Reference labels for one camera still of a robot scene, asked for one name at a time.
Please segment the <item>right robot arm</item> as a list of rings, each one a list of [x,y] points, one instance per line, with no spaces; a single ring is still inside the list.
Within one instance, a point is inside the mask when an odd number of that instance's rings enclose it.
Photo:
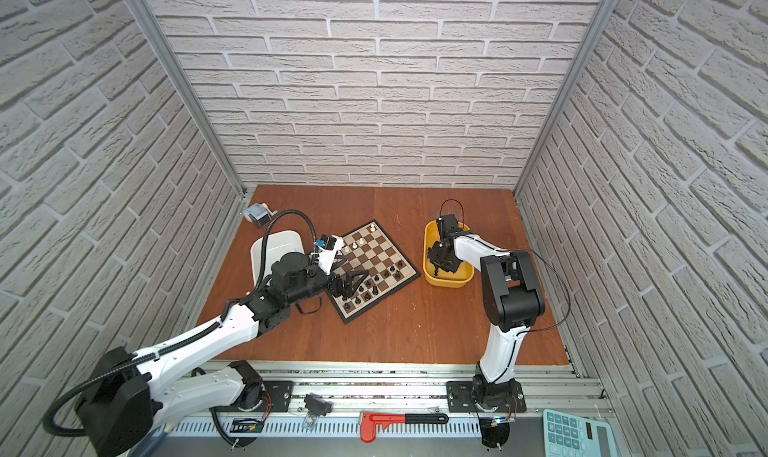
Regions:
[[[466,267],[479,272],[482,301],[490,330],[469,388],[469,405],[486,412],[527,410],[515,379],[525,337],[546,310],[534,259],[526,250],[507,250],[482,239],[443,215],[425,227],[423,269],[434,286],[452,281],[460,287]]]

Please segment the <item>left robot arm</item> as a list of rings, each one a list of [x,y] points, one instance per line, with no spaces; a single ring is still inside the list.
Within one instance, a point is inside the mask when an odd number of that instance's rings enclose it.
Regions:
[[[119,456],[156,428],[204,409],[251,410],[267,403],[262,377],[244,360],[213,373],[191,373],[279,326],[307,299],[321,293],[351,296],[369,274],[367,269],[337,274],[289,252],[251,293],[229,301],[219,317],[133,355],[121,348],[108,352],[94,383],[76,394],[76,414],[97,455]]]

